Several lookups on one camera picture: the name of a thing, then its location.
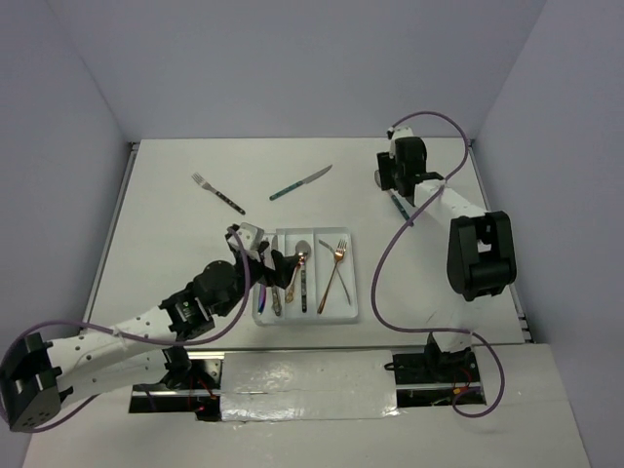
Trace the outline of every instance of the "utensil handle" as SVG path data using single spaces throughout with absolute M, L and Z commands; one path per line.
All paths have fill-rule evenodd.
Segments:
M 335 269 L 338 267 L 338 262 L 333 263 L 333 270 L 331 271 L 330 281 L 328 282 L 328 286 L 325 289 L 325 294 L 323 294 L 323 299 L 321 299 L 321 305 L 319 305 L 318 314 L 323 313 L 323 309 L 325 309 L 325 302 L 328 300 L 328 294 L 330 293 L 330 286 L 332 285 L 333 275 L 335 274 Z
M 299 182 L 296 182 L 293 185 L 290 185 L 290 186 L 286 187 L 284 190 L 280 190 L 279 192 L 274 193 L 273 195 L 271 195 L 269 197 L 269 200 L 270 201 L 277 200 L 281 196 L 286 195 L 287 193 L 295 190 L 296 188 L 300 187 L 301 185 L 303 185 L 303 182 L 300 180 Z
M 301 266 L 301 312 L 308 311 L 308 288 L 307 275 L 305 274 L 305 264 Z
M 266 287 L 260 285 L 260 294 L 257 300 L 257 313 L 264 312 L 264 306 L 266 305 Z
M 241 207 L 236 205 L 233 201 L 231 201 L 229 198 L 227 198 L 225 195 L 223 195 L 218 190 L 214 193 L 214 195 L 216 195 L 218 198 L 223 200 L 225 203 L 227 203 L 230 207 L 232 207 L 234 210 L 236 210 L 241 215 L 245 215 L 245 210 L 243 210 Z
M 282 303 L 280 301 L 280 293 L 277 290 L 277 286 L 271 288 L 271 294 L 273 296 L 273 312 L 275 312 L 275 315 L 279 317 L 282 315 Z
M 286 289 L 286 303 L 287 304 L 290 304 L 291 302 L 293 302 L 293 299 L 294 299 L 294 284 L 295 284 L 295 280 L 296 280 L 296 273 L 299 271 L 300 267 L 301 267 L 301 263 L 298 263 L 297 266 L 294 268 L 294 273 L 292 273 L 291 283 L 289 284 L 289 286 Z
M 340 280 L 340 283 L 342 283 L 342 288 L 344 289 L 344 294 L 347 296 L 347 302 L 349 303 L 349 305 L 351 305 L 351 296 L 349 295 L 349 291 L 347 290 L 347 285 L 344 284 L 344 280 L 342 279 L 342 275 L 340 274 L 340 270 L 335 270 L 335 272 L 338 274 L 338 279 Z
M 401 202 L 399 201 L 399 199 L 397 198 L 396 195 L 393 195 L 392 193 L 390 194 L 390 198 L 392 198 L 392 202 L 394 203 L 394 206 L 397 207 L 397 209 L 399 210 L 399 212 L 401 213 L 401 215 L 403 216 L 403 219 L 405 221 L 407 221 L 408 219 L 410 219 L 410 215 L 408 214 L 408 212 L 406 212 L 406 209 L 403 208 L 403 205 L 401 205 Z

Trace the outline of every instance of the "silver fork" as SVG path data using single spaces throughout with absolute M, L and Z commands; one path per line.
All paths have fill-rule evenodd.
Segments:
M 323 313 L 323 309 L 325 309 L 325 302 L 328 300 L 328 294 L 330 293 L 330 286 L 332 285 L 333 275 L 335 274 L 335 270 L 338 267 L 338 263 L 340 263 L 344 256 L 347 253 L 347 241 L 346 239 L 341 239 L 338 242 L 338 247 L 336 247 L 335 252 L 333 253 L 333 270 L 331 271 L 330 281 L 328 282 L 328 287 L 325 289 L 325 294 L 323 294 L 323 299 L 321 299 L 321 305 L 319 305 L 318 314 Z
M 193 178 L 193 180 L 195 180 L 195 183 L 197 183 L 204 190 L 208 190 L 209 192 L 213 192 L 214 195 L 216 195 L 218 198 L 223 200 L 225 203 L 227 203 L 230 207 L 232 207 L 234 210 L 236 210 L 241 215 L 245 214 L 245 210 L 243 210 L 241 207 L 236 205 L 232 200 L 230 200 L 225 195 L 223 195 L 221 192 L 219 192 L 214 187 L 212 187 L 203 177 L 200 176 L 199 173 L 195 173 L 191 177 Z

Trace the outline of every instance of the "teal-handled knife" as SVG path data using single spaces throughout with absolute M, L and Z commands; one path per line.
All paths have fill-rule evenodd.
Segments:
M 324 176 L 327 172 L 330 171 L 332 166 L 333 166 L 333 164 L 330 164 L 326 168 L 321 169 L 320 171 L 318 171 L 317 173 L 314 173 L 313 175 L 310 175 L 310 176 L 306 177 L 305 179 L 300 180 L 299 182 L 295 182 L 293 185 L 290 185 L 290 186 L 286 187 L 285 189 L 280 190 L 277 193 L 274 193 L 273 195 L 271 195 L 269 197 L 269 200 L 271 200 L 271 201 L 277 200 L 281 196 L 286 195 L 289 192 L 292 192 L 293 190 L 295 190 L 296 188 L 300 187 L 304 183 L 310 183 L 310 182 L 316 180 L 317 178 L 319 178 L 320 176 Z

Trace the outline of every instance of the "copper fork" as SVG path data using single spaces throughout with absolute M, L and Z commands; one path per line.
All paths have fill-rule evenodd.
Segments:
M 319 305 L 318 314 L 323 313 L 323 309 L 325 308 L 325 302 L 328 300 L 328 294 L 330 293 L 330 286 L 332 285 L 333 275 L 335 274 L 335 270 L 338 267 L 338 263 L 340 263 L 344 256 L 347 253 L 347 241 L 346 239 L 341 239 L 338 242 L 338 247 L 336 247 L 335 252 L 333 253 L 333 270 L 331 271 L 330 281 L 328 282 L 328 286 L 325 289 L 325 294 L 323 294 L 323 299 L 321 299 L 321 305 Z

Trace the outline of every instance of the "fork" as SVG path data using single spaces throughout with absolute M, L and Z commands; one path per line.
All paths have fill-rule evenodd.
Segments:
M 214 187 L 212 187 L 203 177 L 200 176 L 199 173 L 195 173 L 191 177 L 193 178 L 193 180 L 195 180 L 195 183 L 197 183 L 204 190 L 208 190 L 209 192 L 213 192 L 214 195 L 216 195 L 218 198 L 223 200 L 225 203 L 227 203 L 230 207 L 232 207 L 234 210 L 236 210 L 241 215 L 245 214 L 245 210 L 243 210 L 241 207 L 236 205 L 233 201 L 231 201 L 229 198 L 227 198 L 221 192 L 219 192 Z
M 332 246 L 329 245 L 327 242 L 325 242 L 323 239 L 319 239 L 319 244 L 321 244 L 328 251 L 330 251 L 331 254 L 333 254 Z M 347 290 L 347 285 L 344 284 L 344 280 L 342 279 L 342 275 L 340 274 L 340 270 L 335 270 L 335 272 L 338 274 L 338 280 L 340 280 L 340 283 L 342 283 L 342 288 L 344 289 L 344 293 L 347 296 L 347 302 L 349 303 L 349 305 L 351 305 L 351 296 L 349 295 L 349 291 Z
M 325 308 L 325 302 L 328 300 L 328 294 L 330 293 L 330 286 L 332 285 L 333 275 L 335 274 L 335 270 L 338 267 L 338 263 L 340 263 L 345 254 L 347 253 L 347 241 L 345 239 L 341 239 L 338 242 L 338 247 L 336 247 L 335 252 L 333 253 L 333 270 L 331 271 L 330 281 L 328 282 L 328 286 L 325 289 L 325 294 L 323 294 L 323 299 L 321 299 L 321 305 L 319 305 L 318 314 L 323 313 L 323 309 Z

